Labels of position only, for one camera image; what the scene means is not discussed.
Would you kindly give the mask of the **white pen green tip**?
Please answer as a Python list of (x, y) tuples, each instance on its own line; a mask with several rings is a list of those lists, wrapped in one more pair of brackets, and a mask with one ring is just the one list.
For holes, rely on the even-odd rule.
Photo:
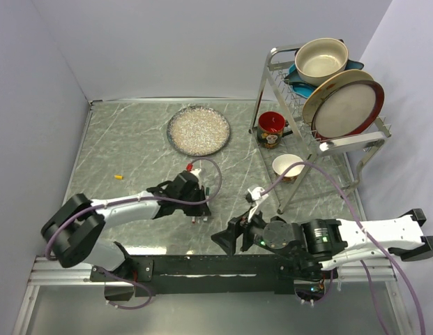
[[(206, 199), (209, 198), (209, 195), (206, 194), (206, 189), (205, 189), (205, 197), (206, 197)], [(202, 221), (202, 222), (207, 222), (207, 221), (208, 221), (208, 216), (202, 216), (202, 217), (201, 217), (201, 221)]]

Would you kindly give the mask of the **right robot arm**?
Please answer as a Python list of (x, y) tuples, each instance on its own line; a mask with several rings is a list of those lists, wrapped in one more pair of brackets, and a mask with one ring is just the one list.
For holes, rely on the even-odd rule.
[(269, 221), (261, 213), (232, 218), (227, 228), (211, 239), (227, 255), (252, 245), (286, 260), (282, 271), (304, 281), (317, 281), (323, 272), (350, 262), (394, 255), (403, 262), (433, 257), (433, 236), (421, 230), (425, 216), (421, 209), (382, 221), (356, 223), (345, 219), (314, 219), (306, 223), (288, 223), (279, 216)]

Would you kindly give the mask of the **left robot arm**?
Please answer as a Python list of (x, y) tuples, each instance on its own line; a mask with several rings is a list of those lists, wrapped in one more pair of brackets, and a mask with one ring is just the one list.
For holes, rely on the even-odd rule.
[(72, 196), (40, 233), (63, 268), (85, 262), (107, 270), (114, 279), (127, 278), (130, 256), (118, 242), (101, 241), (110, 228), (140, 220), (155, 220), (181, 210), (186, 216), (210, 216), (201, 168), (185, 170), (136, 195), (111, 200), (90, 200), (85, 194)]

